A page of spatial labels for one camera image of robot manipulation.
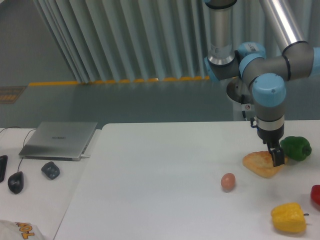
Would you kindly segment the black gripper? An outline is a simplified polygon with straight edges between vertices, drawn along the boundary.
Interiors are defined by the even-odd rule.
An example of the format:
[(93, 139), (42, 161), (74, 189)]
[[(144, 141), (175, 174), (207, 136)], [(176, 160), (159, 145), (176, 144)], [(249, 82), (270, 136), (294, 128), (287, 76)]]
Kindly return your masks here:
[(279, 167), (285, 164), (285, 154), (280, 146), (279, 140), (284, 135), (284, 126), (276, 130), (265, 130), (257, 128), (257, 135), (262, 139), (262, 143), (268, 147), (268, 152), (271, 155), (273, 167)]

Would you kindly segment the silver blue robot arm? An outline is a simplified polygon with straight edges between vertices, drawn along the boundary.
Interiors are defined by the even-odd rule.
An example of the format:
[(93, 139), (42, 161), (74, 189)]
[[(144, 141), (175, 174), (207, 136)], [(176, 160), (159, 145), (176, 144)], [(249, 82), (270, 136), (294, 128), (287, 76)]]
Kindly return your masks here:
[(211, 21), (210, 49), (204, 59), (209, 78), (220, 81), (238, 77), (251, 94), (255, 117), (252, 128), (267, 145), (275, 167), (283, 165), (280, 145), (285, 124), (285, 82), (318, 75), (320, 50), (309, 45), (286, 0), (262, 0), (260, 5), (273, 30), (280, 56), (267, 58), (250, 42), (232, 48), (233, 0), (207, 0)]

